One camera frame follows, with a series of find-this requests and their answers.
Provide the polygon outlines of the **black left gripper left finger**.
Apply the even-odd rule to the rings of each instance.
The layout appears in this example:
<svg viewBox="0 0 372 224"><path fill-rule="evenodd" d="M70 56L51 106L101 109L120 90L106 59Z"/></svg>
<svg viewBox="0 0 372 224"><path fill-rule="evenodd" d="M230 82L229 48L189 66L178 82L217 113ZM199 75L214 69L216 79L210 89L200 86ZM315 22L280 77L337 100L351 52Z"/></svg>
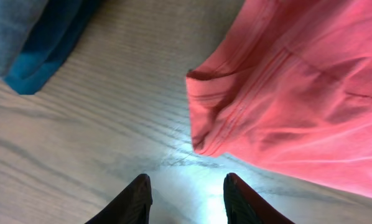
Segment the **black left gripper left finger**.
<svg viewBox="0 0 372 224"><path fill-rule="evenodd" d="M148 224L152 205L151 180L139 174L102 211L85 224Z"/></svg>

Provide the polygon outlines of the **red printed t-shirt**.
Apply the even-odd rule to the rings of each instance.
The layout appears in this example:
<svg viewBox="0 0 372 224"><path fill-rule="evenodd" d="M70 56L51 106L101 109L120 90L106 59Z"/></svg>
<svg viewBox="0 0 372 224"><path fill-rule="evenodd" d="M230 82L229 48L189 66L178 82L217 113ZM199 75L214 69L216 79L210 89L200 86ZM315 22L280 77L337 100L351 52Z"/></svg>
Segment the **red printed t-shirt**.
<svg viewBox="0 0 372 224"><path fill-rule="evenodd" d="M372 198L372 0L246 0L186 84L195 152Z"/></svg>

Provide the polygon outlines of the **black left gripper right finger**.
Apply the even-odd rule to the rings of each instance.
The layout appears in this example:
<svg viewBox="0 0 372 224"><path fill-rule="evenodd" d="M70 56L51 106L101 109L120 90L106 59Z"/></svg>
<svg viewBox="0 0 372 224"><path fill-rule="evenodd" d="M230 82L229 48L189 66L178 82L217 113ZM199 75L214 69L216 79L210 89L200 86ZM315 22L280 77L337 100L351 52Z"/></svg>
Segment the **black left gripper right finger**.
<svg viewBox="0 0 372 224"><path fill-rule="evenodd" d="M223 198L228 224L294 224L235 173L224 179Z"/></svg>

